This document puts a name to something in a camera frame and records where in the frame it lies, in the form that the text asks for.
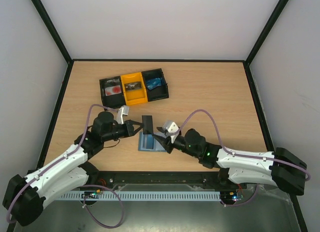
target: white wall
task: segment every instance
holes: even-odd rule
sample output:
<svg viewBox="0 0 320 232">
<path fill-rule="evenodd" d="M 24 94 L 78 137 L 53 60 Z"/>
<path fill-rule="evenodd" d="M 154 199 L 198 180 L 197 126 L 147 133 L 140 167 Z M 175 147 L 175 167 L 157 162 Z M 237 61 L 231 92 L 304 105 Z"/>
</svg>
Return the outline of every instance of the white wall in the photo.
<svg viewBox="0 0 320 232">
<path fill-rule="evenodd" d="M 9 179 L 37 164 L 67 64 L 31 0 L 0 0 L 0 25 L 2 204 Z"/>
<path fill-rule="evenodd" d="M 72 58 L 245 60 L 278 0 L 42 0 Z"/>
<path fill-rule="evenodd" d="M 275 146 L 308 165 L 299 197 L 310 232 L 320 226 L 320 0 L 290 0 L 251 64 Z"/>
</svg>

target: wire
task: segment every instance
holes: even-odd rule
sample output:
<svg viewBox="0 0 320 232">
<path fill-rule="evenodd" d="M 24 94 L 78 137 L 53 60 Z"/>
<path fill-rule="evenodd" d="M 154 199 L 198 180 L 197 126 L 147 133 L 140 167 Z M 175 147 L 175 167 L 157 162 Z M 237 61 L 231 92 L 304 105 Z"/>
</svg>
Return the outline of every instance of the wire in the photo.
<svg viewBox="0 0 320 232">
<path fill-rule="evenodd" d="M 242 189 L 242 187 L 241 187 L 241 185 L 238 183 L 238 187 L 239 187 L 239 190 L 241 191 L 241 194 L 243 195 L 243 196 L 245 196 L 245 193 L 244 193 L 244 191 L 243 191 L 243 189 Z"/>
<path fill-rule="evenodd" d="M 123 201 L 121 200 L 121 198 L 119 197 L 119 195 L 114 192 L 112 189 L 109 189 L 108 187 L 105 187 L 105 186 L 101 186 L 101 185 L 96 185 L 96 184 L 86 184 L 86 185 L 83 185 L 83 186 L 80 186 L 80 188 L 87 188 L 87 187 L 96 187 L 96 188 L 101 188 L 101 189 L 104 189 L 106 191 L 110 191 L 111 193 L 113 193 L 117 199 L 119 200 L 119 203 L 120 203 L 120 206 L 121 206 L 121 218 L 119 220 L 119 222 L 114 225 L 114 226 L 109 226 L 109 225 L 105 225 L 103 223 L 101 223 L 100 221 L 98 221 L 96 219 L 96 217 L 91 213 L 91 211 L 89 210 L 89 208 L 86 206 L 86 199 L 88 198 L 88 195 L 86 197 L 84 197 L 83 199 L 83 207 L 86 209 L 86 211 L 88 211 L 88 213 L 90 214 L 91 218 L 94 220 L 94 222 L 96 222 L 99 226 L 103 227 L 103 228 L 106 228 L 106 229 L 114 229 L 114 228 L 117 228 L 119 227 L 122 223 L 123 223 L 123 220 L 124 220 L 124 217 L 125 217 L 125 207 L 124 207 L 124 203 Z"/>
<path fill-rule="evenodd" d="M 81 140 L 79 142 L 79 144 L 77 145 L 77 147 L 71 151 L 70 153 L 68 153 L 67 155 L 68 156 L 71 156 L 73 155 L 75 152 L 77 152 L 77 150 L 80 148 L 80 146 L 82 145 L 83 141 L 85 140 L 85 137 L 86 137 L 86 133 L 87 133 L 87 130 L 88 130 L 88 125 L 89 125 L 89 119 L 90 119 L 90 114 L 91 114 L 91 110 L 93 107 L 95 106 L 98 106 L 98 107 L 101 107 L 101 108 L 104 108 L 106 110 L 109 110 L 109 111 L 113 111 L 113 112 L 117 112 L 116 109 L 114 108 L 109 108 L 109 107 L 105 107 L 103 105 L 100 105 L 100 104 L 93 104 L 90 106 L 89 108 L 89 111 L 88 111 L 88 115 L 86 117 L 86 122 L 85 122 L 85 126 L 84 126 L 84 132 L 83 132 L 83 135 L 81 137 Z M 40 178 L 41 176 L 44 175 L 44 173 L 46 173 L 48 170 L 50 170 L 52 167 L 54 167 L 55 165 L 59 164 L 61 161 L 65 160 L 66 157 L 61 157 L 60 159 L 58 159 L 57 161 L 53 162 L 52 164 L 50 164 L 47 168 L 45 168 L 43 171 L 41 171 L 37 176 Z M 19 196 L 33 183 L 37 180 L 37 178 L 33 178 L 31 179 L 22 189 L 20 189 L 20 191 L 16 194 L 16 196 L 14 197 L 14 199 L 12 200 L 9 208 L 8 208 L 8 211 L 6 213 L 6 221 L 9 223 L 9 224 L 12 224 L 12 223 L 15 223 L 17 222 L 16 220 L 11 220 L 10 219 L 10 214 L 11 214 L 11 211 L 15 205 L 15 203 L 17 202 Z"/>
<path fill-rule="evenodd" d="M 107 185 L 106 181 L 103 178 L 98 179 L 98 181 L 101 182 L 103 186 Z"/>
<path fill-rule="evenodd" d="M 238 207 L 238 206 L 244 206 L 244 205 L 247 205 L 249 204 L 258 194 L 258 191 L 259 191 L 259 184 L 257 184 L 255 186 L 255 190 L 254 190 L 254 193 L 253 195 L 245 202 L 243 203 L 237 203 L 237 204 L 225 204 L 222 200 L 220 201 L 221 204 L 223 204 L 224 207 Z"/>
<path fill-rule="evenodd" d="M 117 139 L 118 143 L 116 143 L 115 145 L 111 145 L 111 146 L 107 146 L 107 147 L 103 147 L 104 149 L 106 148 L 112 148 L 112 147 L 116 147 L 119 143 L 120 143 L 120 139 Z"/>
<path fill-rule="evenodd" d="M 204 110 L 204 109 L 197 109 L 197 110 L 193 111 L 193 112 L 188 116 L 188 118 L 186 118 L 186 120 L 183 122 L 183 124 L 181 125 L 181 127 L 178 129 L 177 132 L 169 133 L 168 135 L 169 135 L 169 136 L 173 136 L 173 135 L 178 134 L 178 133 L 183 129 L 183 127 L 187 124 L 187 122 L 191 119 L 191 117 L 192 117 L 195 113 L 197 113 L 197 112 L 203 112 L 203 113 L 205 113 L 207 116 L 209 116 L 209 118 L 211 119 L 211 121 L 212 121 L 212 123 L 213 123 L 213 126 L 214 126 L 214 128 L 215 128 L 215 132 L 216 132 L 216 135 L 217 135 L 217 137 L 218 137 L 219 143 L 220 143 L 221 147 L 223 148 L 223 150 L 224 150 L 227 154 L 232 155 L 232 156 L 234 155 L 234 156 L 238 156 L 238 157 L 250 158 L 250 159 L 258 159 L 258 160 L 263 160 L 263 159 L 265 158 L 267 161 L 277 162 L 277 163 L 284 164 L 284 165 L 287 165 L 287 166 L 290 166 L 290 167 L 293 167 L 293 168 L 295 168 L 295 169 L 297 169 L 297 170 L 302 171 L 303 173 L 305 173 L 305 174 L 307 175 L 307 178 L 305 179 L 305 181 L 309 181 L 309 180 L 311 179 L 311 175 L 310 175 L 310 173 L 309 173 L 306 169 L 304 169 L 304 168 L 302 168 L 302 167 L 300 167 L 300 166 L 298 166 L 298 165 L 295 165 L 295 164 L 293 164 L 293 163 L 289 163 L 289 162 L 286 162 L 286 161 L 284 161 L 284 160 L 277 159 L 277 158 L 268 158 L 268 157 L 263 157 L 263 156 L 255 156 L 255 155 L 247 155 L 247 154 L 233 153 L 231 150 L 228 150 L 228 148 L 225 147 L 225 146 L 224 146 L 224 143 L 222 142 L 222 139 L 221 139 L 221 136 L 220 136 L 220 133 L 219 133 L 219 130 L 218 130 L 218 126 L 217 126 L 214 118 L 212 117 L 212 115 L 211 115 L 208 111 L 206 111 L 206 110 Z"/>
</svg>

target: wooden tabletop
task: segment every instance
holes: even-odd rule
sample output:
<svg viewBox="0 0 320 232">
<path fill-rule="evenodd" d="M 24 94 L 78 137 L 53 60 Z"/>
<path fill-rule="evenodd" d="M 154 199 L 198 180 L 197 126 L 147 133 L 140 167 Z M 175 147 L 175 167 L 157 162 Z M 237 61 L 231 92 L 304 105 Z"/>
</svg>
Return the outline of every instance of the wooden tabletop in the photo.
<svg viewBox="0 0 320 232">
<path fill-rule="evenodd" d="M 224 144 L 232 149 L 265 152 L 266 146 L 243 64 L 240 62 L 123 62 L 76 61 L 65 91 L 45 164 L 62 154 L 83 133 L 88 109 L 101 104 L 99 79 L 162 68 L 169 98 L 130 107 L 126 120 L 153 116 L 154 129 L 166 120 L 181 125 L 196 109 L 209 111 Z M 90 124 L 102 109 L 92 110 Z M 182 131 L 196 129 L 207 142 L 218 144 L 207 115 L 195 114 Z M 196 158 L 174 150 L 138 151 L 139 134 L 105 148 L 90 162 L 100 171 L 208 171 Z M 115 142 L 108 141 L 105 146 Z"/>
</svg>

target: black post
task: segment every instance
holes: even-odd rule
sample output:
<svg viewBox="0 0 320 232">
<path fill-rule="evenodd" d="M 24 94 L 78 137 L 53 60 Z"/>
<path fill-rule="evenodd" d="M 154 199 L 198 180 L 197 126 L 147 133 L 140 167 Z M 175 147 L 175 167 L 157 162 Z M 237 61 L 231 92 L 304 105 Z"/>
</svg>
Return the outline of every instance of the black post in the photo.
<svg viewBox="0 0 320 232">
<path fill-rule="evenodd" d="M 267 38 L 268 34 L 270 33 L 271 29 L 273 28 L 274 24 L 276 23 L 278 17 L 280 16 L 281 12 L 284 10 L 286 4 L 289 0 L 279 0 L 278 4 L 274 8 L 270 18 L 266 22 L 261 34 L 259 35 L 258 39 L 256 40 L 248 58 L 246 59 L 246 64 L 249 66 L 252 61 L 254 60 L 255 56 L 257 55 L 260 47 L 264 43 L 265 39 Z"/>
<path fill-rule="evenodd" d="M 243 63 L 243 67 L 244 67 L 244 71 L 245 71 L 245 75 L 246 78 L 248 80 L 248 84 L 249 84 L 249 88 L 251 91 L 251 95 L 252 95 L 252 100 L 254 103 L 254 107 L 255 107 L 255 111 L 256 111 L 256 115 L 258 117 L 259 120 L 259 124 L 261 127 L 261 132 L 264 138 L 264 143 L 265 143 L 265 147 L 268 151 L 275 151 L 274 145 L 272 143 L 272 139 L 269 133 L 269 129 L 267 126 L 267 121 L 265 118 L 265 114 L 264 114 L 264 110 L 262 109 L 261 106 L 261 102 L 260 102 L 260 98 L 258 96 L 258 92 L 257 92 L 257 88 L 255 85 L 255 81 L 254 78 L 252 77 L 252 73 L 250 70 L 250 66 L 248 66 L 246 64 L 246 62 Z"/>
<path fill-rule="evenodd" d="M 42 4 L 41 0 L 31 0 L 34 7 L 36 8 L 36 10 L 38 11 L 40 17 L 42 18 L 45 26 L 47 27 L 47 29 L 49 30 L 54 42 L 56 43 L 56 45 L 58 46 L 61 54 L 63 55 L 65 61 L 70 64 L 72 59 L 64 45 L 64 43 L 62 42 L 54 24 L 52 23 L 44 5 Z"/>
</svg>

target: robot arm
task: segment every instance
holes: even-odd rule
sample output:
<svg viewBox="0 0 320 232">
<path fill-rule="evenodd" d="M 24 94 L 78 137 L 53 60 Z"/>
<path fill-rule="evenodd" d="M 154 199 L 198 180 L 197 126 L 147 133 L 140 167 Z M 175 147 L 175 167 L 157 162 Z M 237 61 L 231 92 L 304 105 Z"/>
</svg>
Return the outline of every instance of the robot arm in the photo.
<svg viewBox="0 0 320 232">
<path fill-rule="evenodd" d="M 209 169 L 220 168 L 219 178 L 235 184 L 257 183 L 279 187 L 282 191 L 301 196 L 304 194 L 305 173 L 301 170 L 279 163 L 289 162 L 306 169 L 307 165 L 284 148 L 269 152 L 249 152 L 206 142 L 195 129 L 189 129 L 184 136 L 179 133 L 178 125 L 168 120 L 163 127 L 157 128 L 165 136 L 152 136 L 171 154 L 173 149 L 180 150 Z"/>
<path fill-rule="evenodd" d="M 11 210 L 14 218 L 22 226 L 27 226 L 59 196 L 85 184 L 94 184 L 99 171 L 88 160 L 104 148 L 104 142 L 134 136 L 143 128 L 140 122 L 123 119 L 128 112 L 128 106 L 121 107 L 116 120 L 108 111 L 99 113 L 93 121 L 91 131 L 85 133 L 81 146 L 79 144 L 83 134 L 63 154 L 46 166 L 24 178 L 18 174 L 14 176 L 8 183 L 3 206 L 8 210 L 18 192 L 35 179 L 18 197 Z M 41 173 L 49 167 L 50 169 L 42 175 Z"/>
</svg>

